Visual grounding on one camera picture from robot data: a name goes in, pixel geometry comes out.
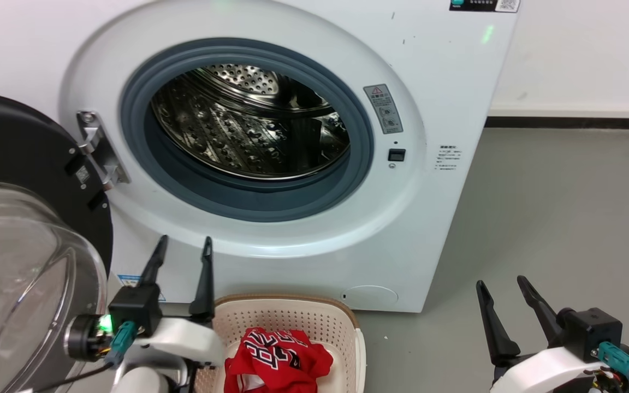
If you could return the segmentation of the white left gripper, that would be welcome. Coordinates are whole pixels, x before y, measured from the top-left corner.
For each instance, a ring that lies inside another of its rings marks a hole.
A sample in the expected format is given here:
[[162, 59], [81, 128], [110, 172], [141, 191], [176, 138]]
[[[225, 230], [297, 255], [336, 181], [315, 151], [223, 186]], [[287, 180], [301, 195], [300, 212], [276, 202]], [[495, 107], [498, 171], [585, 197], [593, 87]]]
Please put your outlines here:
[[[140, 288], [156, 285], [159, 269], [164, 264], [168, 236], [162, 235], [145, 264], [138, 281]], [[200, 278], [194, 301], [189, 304], [189, 319], [162, 318], [150, 337], [137, 338], [133, 346], [154, 350], [162, 355], [179, 356], [186, 360], [222, 365], [226, 346], [212, 329], [200, 324], [212, 324], [215, 317], [215, 285], [213, 273], [212, 238], [206, 237], [200, 256]]]

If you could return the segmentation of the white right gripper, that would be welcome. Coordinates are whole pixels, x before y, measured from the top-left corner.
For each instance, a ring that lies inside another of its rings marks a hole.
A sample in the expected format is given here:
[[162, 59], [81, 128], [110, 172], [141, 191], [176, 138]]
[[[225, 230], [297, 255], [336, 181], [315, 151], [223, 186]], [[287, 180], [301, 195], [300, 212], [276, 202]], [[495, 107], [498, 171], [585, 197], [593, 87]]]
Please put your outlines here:
[[[517, 284], [534, 311], [548, 346], [562, 346], [562, 327], [552, 307], [526, 276], [517, 276]], [[494, 299], [481, 279], [476, 283], [476, 292], [491, 363], [497, 368], [509, 368], [518, 361], [521, 349], [505, 331], [494, 309]], [[490, 393], [550, 393], [584, 375], [584, 371], [600, 368], [599, 360], [585, 362], [564, 347], [546, 349], [511, 367], [492, 385]]]

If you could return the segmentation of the red printed garment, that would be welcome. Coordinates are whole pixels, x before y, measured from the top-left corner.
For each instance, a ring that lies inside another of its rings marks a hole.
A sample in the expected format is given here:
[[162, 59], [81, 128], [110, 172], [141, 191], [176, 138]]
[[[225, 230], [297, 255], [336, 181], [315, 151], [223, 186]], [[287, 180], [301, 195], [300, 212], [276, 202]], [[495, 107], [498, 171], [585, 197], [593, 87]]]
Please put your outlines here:
[[247, 329], [224, 363], [224, 393], [318, 393], [334, 358], [300, 330]]

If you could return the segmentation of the cream plastic laundry basket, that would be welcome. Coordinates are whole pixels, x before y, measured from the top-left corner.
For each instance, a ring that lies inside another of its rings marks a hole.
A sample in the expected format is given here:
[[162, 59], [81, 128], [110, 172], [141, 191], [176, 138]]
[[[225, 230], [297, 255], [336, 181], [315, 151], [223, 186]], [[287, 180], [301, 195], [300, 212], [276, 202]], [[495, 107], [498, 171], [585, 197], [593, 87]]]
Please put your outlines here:
[[[310, 341], [325, 346], [334, 363], [329, 375], [317, 380], [318, 393], [364, 393], [364, 334], [344, 303], [285, 294], [238, 294], [216, 302], [213, 329], [227, 347], [227, 358], [235, 355], [241, 338], [253, 327], [266, 331], [297, 329]], [[193, 393], [224, 393], [224, 379], [224, 365], [201, 369]]]

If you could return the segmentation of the white front-load washing machine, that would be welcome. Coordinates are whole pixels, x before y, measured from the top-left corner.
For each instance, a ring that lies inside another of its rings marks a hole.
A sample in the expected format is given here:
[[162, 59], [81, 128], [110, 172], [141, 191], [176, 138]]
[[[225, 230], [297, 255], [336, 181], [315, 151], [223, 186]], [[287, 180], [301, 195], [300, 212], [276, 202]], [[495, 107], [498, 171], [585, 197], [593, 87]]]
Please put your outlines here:
[[[130, 184], [105, 190], [109, 275], [140, 275], [162, 235], [159, 286], [189, 303], [206, 237], [216, 294], [288, 293], [341, 301], [372, 284], [419, 313], [456, 211], [519, 20], [450, 11], [451, 0], [0, 0], [0, 97], [27, 105], [83, 142], [76, 113], [100, 115]], [[287, 222], [200, 211], [155, 183], [121, 130], [124, 88], [162, 50], [246, 38], [308, 56], [341, 78], [374, 131], [369, 174], [343, 202]], [[403, 126], [383, 134], [364, 87], [385, 84]], [[406, 149], [389, 162], [391, 148]]]

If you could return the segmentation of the blue white energy sticker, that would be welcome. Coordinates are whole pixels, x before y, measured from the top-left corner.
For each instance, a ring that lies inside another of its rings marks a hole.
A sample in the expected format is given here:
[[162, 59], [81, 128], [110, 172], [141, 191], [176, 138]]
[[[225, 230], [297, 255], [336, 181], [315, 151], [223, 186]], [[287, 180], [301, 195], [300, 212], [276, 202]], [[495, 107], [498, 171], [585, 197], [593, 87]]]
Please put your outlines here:
[[[120, 280], [123, 286], [135, 287], [139, 283], [141, 276], [140, 275], [126, 275], [126, 274], [117, 274], [117, 278]], [[162, 291], [159, 293], [159, 302], [166, 302], [167, 298], [165, 298]]]

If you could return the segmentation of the grey rubber door gasket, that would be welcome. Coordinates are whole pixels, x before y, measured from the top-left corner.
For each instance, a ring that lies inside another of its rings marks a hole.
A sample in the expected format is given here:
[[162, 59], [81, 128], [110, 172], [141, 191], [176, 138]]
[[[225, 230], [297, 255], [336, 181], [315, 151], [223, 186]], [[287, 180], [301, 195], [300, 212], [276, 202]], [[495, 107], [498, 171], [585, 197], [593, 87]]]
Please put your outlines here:
[[[178, 75], [211, 64], [251, 64], [289, 75], [312, 88], [345, 123], [349, 152], [324, 171], [289, 181], [230, 176], [195, 161], [165, 134], [151, 99]], [[127, 82], [120, 119], [133, 158], [158, 186], [200, 211], [237, 221], [296, 221], [334, 208], [362, 185], [375, 150], [374, 131], [364, 105], [340, 77], [308, 56], [246, 38], [207, 38], [155, 54]]]

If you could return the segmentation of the chrome door hinge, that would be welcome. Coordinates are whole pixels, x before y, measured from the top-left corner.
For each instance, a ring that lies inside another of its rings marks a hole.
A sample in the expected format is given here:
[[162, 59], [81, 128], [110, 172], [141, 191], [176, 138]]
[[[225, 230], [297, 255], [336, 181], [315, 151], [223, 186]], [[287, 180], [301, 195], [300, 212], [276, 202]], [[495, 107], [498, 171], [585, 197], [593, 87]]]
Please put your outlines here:
[[113, 189], [117, 184], [130, 184], [130, 177], [107, 136], [100, 115], [92, 110], [80, 110], [76, 113], [76, 121], [83, 137], [83, 142], [78, 146], [89, 157], [104, 189]]

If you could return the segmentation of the round filter cover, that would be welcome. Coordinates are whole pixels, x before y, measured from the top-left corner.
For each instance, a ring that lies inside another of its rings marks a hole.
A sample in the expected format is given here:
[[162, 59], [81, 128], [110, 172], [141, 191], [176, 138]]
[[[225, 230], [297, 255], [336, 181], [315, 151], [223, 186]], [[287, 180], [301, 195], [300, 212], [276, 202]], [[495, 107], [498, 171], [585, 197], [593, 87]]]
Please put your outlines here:
[[345, 289], [340, 294], [340, 300], [351, 309], [389, 311], [397, 304], [399, 296], [389, 288], [362, 284]]

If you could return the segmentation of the steel perforated washer drum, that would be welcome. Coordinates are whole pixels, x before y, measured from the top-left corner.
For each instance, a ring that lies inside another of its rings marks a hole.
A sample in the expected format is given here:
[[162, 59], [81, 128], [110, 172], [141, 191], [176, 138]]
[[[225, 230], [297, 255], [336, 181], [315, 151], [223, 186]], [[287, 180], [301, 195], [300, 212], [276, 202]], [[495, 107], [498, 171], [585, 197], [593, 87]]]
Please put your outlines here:
[[230, 176], [289, 181], [339, 162], [345, 123], [321, 94], [251, 64], [211, 64], [165, 83], [151, 108], [173, 144]]

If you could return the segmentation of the black washer door with glass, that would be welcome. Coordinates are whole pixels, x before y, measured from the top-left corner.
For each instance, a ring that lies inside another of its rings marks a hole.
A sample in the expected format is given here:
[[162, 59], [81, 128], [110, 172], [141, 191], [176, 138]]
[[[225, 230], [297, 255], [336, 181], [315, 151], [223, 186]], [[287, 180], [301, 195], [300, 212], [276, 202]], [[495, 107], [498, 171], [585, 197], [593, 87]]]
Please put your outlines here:
[[78, 315], [105, 313], [110, 204], [57, 122], [0, 97], [0, 393], [81, 371], [63, 349]]

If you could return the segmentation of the white and dark baseboard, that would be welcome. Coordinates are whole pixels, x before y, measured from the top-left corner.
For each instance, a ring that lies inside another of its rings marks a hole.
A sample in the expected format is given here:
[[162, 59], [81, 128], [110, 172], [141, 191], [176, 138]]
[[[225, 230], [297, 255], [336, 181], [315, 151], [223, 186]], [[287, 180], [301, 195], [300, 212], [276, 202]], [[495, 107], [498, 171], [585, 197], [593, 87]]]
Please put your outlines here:
[[629, 105], [495, 105], [489, 110], [484, 127], [629, 131]]

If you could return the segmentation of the grey warning sticker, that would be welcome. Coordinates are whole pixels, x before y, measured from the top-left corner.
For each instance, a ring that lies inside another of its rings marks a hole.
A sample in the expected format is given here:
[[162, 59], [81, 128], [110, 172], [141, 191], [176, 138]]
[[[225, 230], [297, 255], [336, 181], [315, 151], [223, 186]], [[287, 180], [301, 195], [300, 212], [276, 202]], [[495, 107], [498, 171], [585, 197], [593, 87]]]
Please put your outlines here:
[[364, 92], [369, 98], [383, 134], [399, 134], [403, 132], [403, 126], [394, 98], [385, 84], [364, 87]]

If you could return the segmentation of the black control panel strip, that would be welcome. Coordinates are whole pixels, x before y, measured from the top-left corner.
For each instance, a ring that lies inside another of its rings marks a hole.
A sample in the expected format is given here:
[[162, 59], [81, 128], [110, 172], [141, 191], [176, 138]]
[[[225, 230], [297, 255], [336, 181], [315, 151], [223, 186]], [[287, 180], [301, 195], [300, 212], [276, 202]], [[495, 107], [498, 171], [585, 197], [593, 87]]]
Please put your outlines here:
[[517, 13], [521, 0], [451, 0], [450, 11]]

